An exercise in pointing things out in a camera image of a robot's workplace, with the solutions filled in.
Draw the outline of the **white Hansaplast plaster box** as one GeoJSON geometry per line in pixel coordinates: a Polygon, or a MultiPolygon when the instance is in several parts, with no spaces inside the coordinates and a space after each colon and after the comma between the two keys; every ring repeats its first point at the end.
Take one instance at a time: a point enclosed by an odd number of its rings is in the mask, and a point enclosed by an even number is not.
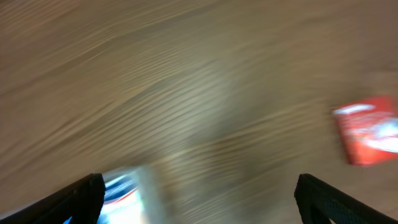
{"type": "Polygon", "coordinates": [[[122,167],[103,174],[104,202],[97,224],[161,224],[167,216],[150,169],[122,167]]]}

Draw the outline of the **red medicine box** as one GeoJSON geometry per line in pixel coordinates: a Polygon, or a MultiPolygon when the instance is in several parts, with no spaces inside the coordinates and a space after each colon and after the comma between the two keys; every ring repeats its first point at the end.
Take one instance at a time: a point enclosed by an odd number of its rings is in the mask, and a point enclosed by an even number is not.
{"type": "Polygon", "coordinates": [[[390,96],[374,96],[332,110],[348,161],[371,166],[397,158],[397,111],[390,96]]]}

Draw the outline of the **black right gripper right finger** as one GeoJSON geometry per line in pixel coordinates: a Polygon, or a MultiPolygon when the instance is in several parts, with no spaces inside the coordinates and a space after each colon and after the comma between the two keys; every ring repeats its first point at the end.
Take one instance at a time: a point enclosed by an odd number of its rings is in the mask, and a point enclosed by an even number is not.
{"type": "Polygon", "coordinates": [[[303,224],[397,224],[311,174],[300,174],[294,197],[303,224]]]}

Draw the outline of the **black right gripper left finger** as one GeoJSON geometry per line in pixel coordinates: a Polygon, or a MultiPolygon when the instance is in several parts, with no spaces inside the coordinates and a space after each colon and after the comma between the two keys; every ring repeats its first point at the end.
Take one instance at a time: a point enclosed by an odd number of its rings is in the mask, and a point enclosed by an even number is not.
{"type": "Polygon", "coordinates": [[[103,176],[93,173],[39,200],[12,215],[1,224],[96,224],[104,203],[103,176]]]}

